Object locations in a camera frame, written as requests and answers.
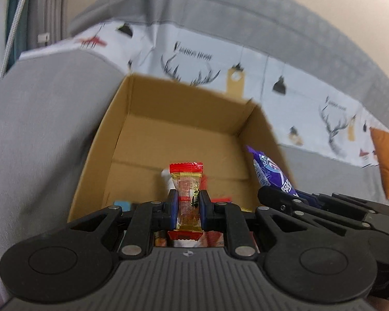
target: pendant lamp print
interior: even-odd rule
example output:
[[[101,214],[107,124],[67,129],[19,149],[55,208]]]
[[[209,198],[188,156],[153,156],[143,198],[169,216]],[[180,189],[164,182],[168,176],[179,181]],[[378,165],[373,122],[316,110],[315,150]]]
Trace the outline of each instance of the pendant lamp print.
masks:
[[[284,63],[284,66],[282,67],[281,76],[279,77],[278,81],[275,82],[275,84],[273,86],[273,91],[277,92],[279,94],[286,94],[287,93],[287,86],[285,85],[285,81],[284,81],[284,69],[285,69],[285,63]]]
[[[94,36],[88,38],[79,38],[76,40],[76,42],[80,42],[81,48],[83,49],[88,49],[88,48],[93,49],[96,47],[96,45],[99,45],[101,47],[106,47],[107,43],[98,37],[99,32],[104,26],[105,26],[105,22],[100,26],[99,30],[96,32]]]
[[[242,98],[245,88],[245,72],[241,63],[228,70],[226,76],[226,93],[235,98]]]
[[[303,146],[304,144],[302,138],[294,126],[289,129],[288,138],[295,146]]]
[[[347,128],[347,139],[349,141],[355,141],[355,135],[354,135],[354,125],[356,122],[356,115],[354,115],[349,122],[349,127]]]
[[[133,31],[127,23],[124,23],[121,27],[117,28],[117,30],[131,38],[133,37]]]

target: blue object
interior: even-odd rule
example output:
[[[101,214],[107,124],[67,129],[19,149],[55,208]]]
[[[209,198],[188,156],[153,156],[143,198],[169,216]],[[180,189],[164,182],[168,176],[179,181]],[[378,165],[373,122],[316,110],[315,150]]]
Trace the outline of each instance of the blue object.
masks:
[[[204,202],[203,195],[199,193],[199,215],[200,215],[200,225],[202,229],[206,229],[206,203]]]
[[[179,211],[179,197],[177,191],[174,190],[174,197],[171,201],[171,230],[175,230],[177,227],[177,213]]]
[[[127,201],[114,201],[114,205],[120,206],[122,211],[131,211],[131,203]]]
[[[311,194],[308,194],[308,193],[305,193],[305,192],[302,192],[299,190],[295,190],[295,191],[297,192],[297,194],[300,198],[306,199],[308,201],[308,204],[311,207],[321,208],[321,205],[318,203],[318,200],[314,195],[311,195]]]

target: red object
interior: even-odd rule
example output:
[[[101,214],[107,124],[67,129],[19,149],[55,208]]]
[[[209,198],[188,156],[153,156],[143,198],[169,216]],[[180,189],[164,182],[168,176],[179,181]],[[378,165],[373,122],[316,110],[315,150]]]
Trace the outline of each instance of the red object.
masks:
[[[203,231],[171,230],[167,232],[170,240],[195,240],[198,241]]]
[[[203,174],[202,178],[200,179],[199,190],[204,190],[204,189],[207,189],[207,176]]]
[[[208,231],[206,233],[206,237],[207,237],[207,246],[208,247],[216,247],[218,242],[221,240],[223,234],[221,232],[218,232],[218,231]]]
[[[216,203],[216,202],[228,202],[228,203],[231,203],[232,199],[231,198],[215,198],[215,199],[210,199],[210,201],[212,201],[212,203]]]
[[[360,157],[365,157],[369,154],[369,152],[364,152],[361,148],[360,148],[360,153],[359,153],[359,156]]]
[[[79,38],[76,40],[76,42],[81,42],[82,45],[91,45],[91,47],[95,47],[96,45],[100,45],[102,47],[106,47],[107,43],[103,40],[101,40],[98,36],[92,36],[88,38]]]
[[[184,162],[182,164],[170,164],[170,173],[193,172],[202,173],[202,162]]]

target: candy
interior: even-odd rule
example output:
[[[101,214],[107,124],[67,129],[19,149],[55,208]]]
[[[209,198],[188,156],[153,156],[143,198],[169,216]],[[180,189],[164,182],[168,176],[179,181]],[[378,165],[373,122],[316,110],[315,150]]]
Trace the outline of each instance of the candy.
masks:
[[[280,188],[285,193],[298,196],[293,185],[275,162],[263,152],[255,151],[249,146],[246,146],[246,148],[253,155],[253,166],[261,186]]]
[[[201,162],[171,164],[170,174],[179,196],[177,230],[201,231],[199,187],[203,164]]]

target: box flap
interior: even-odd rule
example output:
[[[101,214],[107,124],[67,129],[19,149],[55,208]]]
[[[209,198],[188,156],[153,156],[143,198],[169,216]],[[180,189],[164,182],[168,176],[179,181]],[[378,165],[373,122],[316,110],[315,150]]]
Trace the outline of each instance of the box flap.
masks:
[[[244,155],[235,136],[127,116],[113,156],[114,162],[155,168],[170,163],[200,161],[217,179],[247,179]]]
[[[255,150],[264,152],[271,158],[278,167],[284,172],[290,182],[294,185],[294,179],[289,167],[285,162],[285,158],[279,148],[277,141],[272,133],[271,125],[268,123],[260,108],[256,107],[249,116],[245,126],[239,134],[239,138],[245,145],[251,146]],[[246,160],[251,176],[256,178],[255,170],[253,168],[253,158],[250,153],[246,151]]]
[[[251,187],[250,180],[207,179],[207,192],[212,199],[229,197],[242,208],[255,210],[259,206],[257,193]]]
[[[116,200],[136,203],[165,201],[166,193],[159,170],[113,162],[99,209],[113,204]]]
[[[101,207],[112,155],[129,108],[129,82],[130,79],[126,79],[119,87],[96,132],[73,197],[68,221],[97,211]]]
[[[251,101],[190,85],[138,75],[133,79],[130,112],[136,116],[235,134],[254,107]]]

